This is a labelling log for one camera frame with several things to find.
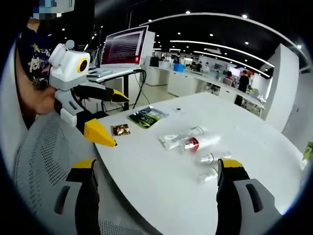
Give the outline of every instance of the gray floor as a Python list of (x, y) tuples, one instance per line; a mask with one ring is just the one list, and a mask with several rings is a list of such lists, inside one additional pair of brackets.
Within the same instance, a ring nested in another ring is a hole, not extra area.
[[(140, 107), (147, 104), (153, 104), (160, 101), (176, 98), (176, 96), (167, 93), (167, 85), (165, 86), (149, 86), (144, 85), (142, 89), (143, 93), (140, 95), (136, 107)], [(119, 113), (121, 110), (108, 111), (107, 114), (113, 115)]]

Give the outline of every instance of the black cable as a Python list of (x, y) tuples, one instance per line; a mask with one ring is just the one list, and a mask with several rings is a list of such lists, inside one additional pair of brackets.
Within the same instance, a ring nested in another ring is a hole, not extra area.
[[(135, 74), (135, 79), (136, 79), (136, 82), (137, 82), (138, 86), (140, 87), (140, 83), (139, 83), (138, 80), (137, 80), (136, 74)], [(150, 104), (150, 100), (146, 97), (145, 93), (144, 93), (143, 91), (141, 91), (141, 93), (143, 94), (143, 96), (144, 96), (144, 97), (146, 98), (146, 100), (148, 101), (148, 104)]]
[(135, 104), (134, 104), (134, 106), (133, 106), (133, 109), (135, 108), (135, 106), (136, 106), (136, 104), (137, 104), (137, 102), (138, 102), (138, 100), (139, 100), (140, 94), (141, 94), (141, 92), (142, 92), (142, 87), (143, 87), (143, 85), (145, 84), (145, 82), (146, 82), (146, 78), (147, 78), (147, 73), (146, 73), (146, 71), (145, 71), (145, 70), (142, 70), (142, 69), (137, 69), (137, 70), (134, 70), (134, 73), (137, 73), (137, 72), (141, 72), (141, 73), (142, 73), (142, 75), (143, 75), (143, 78), (142, 78), (142, 84), (141, 84), (141, 87), (140, 87), (139, 93), (138, 93), (138, 95), (137, 95), (137, 98), (136, 98)]

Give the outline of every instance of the ceiling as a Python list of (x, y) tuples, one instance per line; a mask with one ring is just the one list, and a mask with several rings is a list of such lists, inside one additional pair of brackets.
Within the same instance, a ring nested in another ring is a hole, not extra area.
[[(148, 20), (154, 20), (165, 16), (190, 12), (215, 12), (241, 16), (247, 14), (249, 19), (263, 23), (283, 35), (287, 36), (296, 44), (302, 45), (303, 49), (310, 51), (309, 44), (305, 39), (310, 38), (306, 20), (309, 21), (309, 8), (297, 1), (297, 5), (288, 2), (271, 0), (220, 0), (208, 2), (207, 0), (76, 0), (75, 12), (65, 13), (58, 18), (58, 32), (56, 37), (64, 40), (75, 40), (75, 45), (88, 44), (88, 48), (96, 48), (103, 45), (105, 37), (111, 33), (139, 26)], [(168, 51), (169, 48), (180, 48), (187, 53), (195, 54), (194, 51), (204, 51), (204, 48), (216, 49), (216, 47), (171, 43), (170, 40), (188, 40), (219, 44), (239, 49), (268, 60), (275, 52), (280, 43), (293, 50), (300, 58), (300, 67), (305, 67), (307, 61), (299, 51), (290, 43), (275, 33), (250, 22), (221, 16), (183, 16), (165, 19), (149, 23), (149, 30), (159, 35), (156, 38), (155, 47)], [(222, 55), (237, 60), (255, 68), (260, 68), (264, 63), (232, 50), (220, 48)]]

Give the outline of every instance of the white pillar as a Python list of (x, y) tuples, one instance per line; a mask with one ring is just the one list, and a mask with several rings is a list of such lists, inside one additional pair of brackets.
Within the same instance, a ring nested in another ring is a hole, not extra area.
[(283, 132), (290, 116), (299, 78), (299, 57), (280, 44), (271, 58), (275, 65), (262, 119)]

